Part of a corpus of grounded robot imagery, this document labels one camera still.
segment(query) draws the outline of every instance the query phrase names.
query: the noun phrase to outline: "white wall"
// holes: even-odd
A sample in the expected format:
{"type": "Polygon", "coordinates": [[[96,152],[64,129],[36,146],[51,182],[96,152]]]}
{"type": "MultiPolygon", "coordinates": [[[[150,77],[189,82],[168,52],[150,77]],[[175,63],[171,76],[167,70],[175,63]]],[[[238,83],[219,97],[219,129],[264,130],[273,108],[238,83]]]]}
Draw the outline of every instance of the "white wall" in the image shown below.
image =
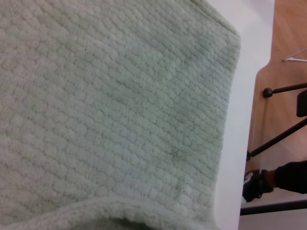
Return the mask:
{"type": "Polygon", "coordinates": [[[240,216],[239,230],[306,230],[307,209],[240,216]]]}

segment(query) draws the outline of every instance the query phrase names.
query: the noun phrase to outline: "person's leg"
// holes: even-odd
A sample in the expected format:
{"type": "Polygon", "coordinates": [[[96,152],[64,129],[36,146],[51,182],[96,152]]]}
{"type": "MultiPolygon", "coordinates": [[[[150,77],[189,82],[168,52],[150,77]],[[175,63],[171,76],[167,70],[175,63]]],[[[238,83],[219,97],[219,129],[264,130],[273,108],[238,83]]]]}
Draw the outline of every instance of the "person's leg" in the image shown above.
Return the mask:
{"type": "Polygon", "coordinates": [[[247,202],[260,198],[263,193],[270,193],[273,188],[281,188],[292,192],[307,193],[307,161],[290,162],[276,170],[262,170],[254,174],[244,184],[242,196],[247,202]]]}

